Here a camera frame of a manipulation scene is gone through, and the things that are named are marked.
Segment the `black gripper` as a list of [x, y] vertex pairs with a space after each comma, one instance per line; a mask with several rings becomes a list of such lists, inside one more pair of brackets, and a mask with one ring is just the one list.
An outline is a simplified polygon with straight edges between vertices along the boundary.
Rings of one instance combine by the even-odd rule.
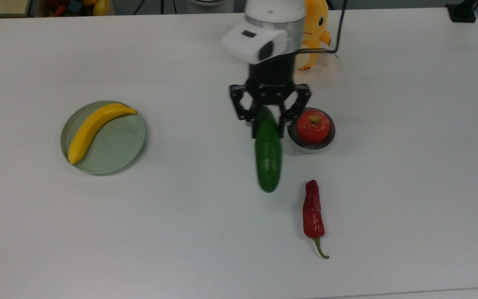
[[[229, 96], [237, 117], [251, 127], [251, 138], [257, 138], [260, 106], [280, 106], [280, 138], [284, 137], [285, 127], [297, 121], [303, 114], [311, 91], [307, 84], [294, 84], [294, 55], [279, 55], [258, 64], [250, 64], [247, 84], [232, 84], [228, 87]], [[285, 108], [285, 100], [292, 93], [297, 97], [290, 108]], [[245, 93], [252, 97], [251, 106], [246, 109], [241, 104]]]

